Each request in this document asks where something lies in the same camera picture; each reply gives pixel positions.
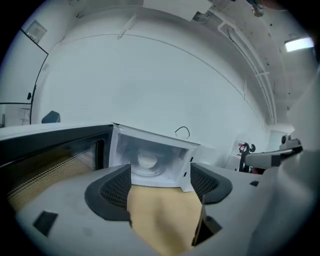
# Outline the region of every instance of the cable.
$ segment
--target cable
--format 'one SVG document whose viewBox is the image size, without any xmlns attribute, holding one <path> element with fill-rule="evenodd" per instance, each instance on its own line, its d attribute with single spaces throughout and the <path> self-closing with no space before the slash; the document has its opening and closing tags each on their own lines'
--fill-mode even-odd
<svg viewBox="0 0 320 256">
<path fill-rule="evenodd" d="M 190 131 L 189 131 L 189 129 L 188 129 L 187 127 L 185 127 L 185 126 L 181 126 L 181 127 L 179 127 L 178 129 L 176 129 L 176 130 L 174 131 L 175 136 L 177 136 L 177 131 L 179 131 L 181 128 L 186 128 L 186 130 L 188 131 L 189 136 L 186 137 L 186 138 L 188 139 L 188 138 L 190 137 Z"/>
</svg>

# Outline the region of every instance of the light fixture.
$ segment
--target light fixture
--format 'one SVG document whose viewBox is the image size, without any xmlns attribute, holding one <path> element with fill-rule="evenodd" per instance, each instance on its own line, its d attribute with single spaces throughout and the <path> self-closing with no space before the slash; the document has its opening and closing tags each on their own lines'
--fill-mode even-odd
<svg viewBox="0 0 320 256">
<path fill-rule="evenodd" d="M 312 48 L 314 46 L 314 42 L 310 37 L 304 37 L 285 42 L 285 48 L 287 52 L 292 52 L 304 48 Z"/>
</svg>

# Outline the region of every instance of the white bowl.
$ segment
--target white bowl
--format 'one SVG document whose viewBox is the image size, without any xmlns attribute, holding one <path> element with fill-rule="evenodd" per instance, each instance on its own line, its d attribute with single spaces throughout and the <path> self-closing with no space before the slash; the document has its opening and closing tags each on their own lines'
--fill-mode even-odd
<svg viewBox="0 0 320 256">
<path fill-rule="evenodd" d="M 143 152 L 138 155 L 139 165 L 146 169 L 154 167 L 157 161 L 158 159 L 150 153 Z"/>
</svg>

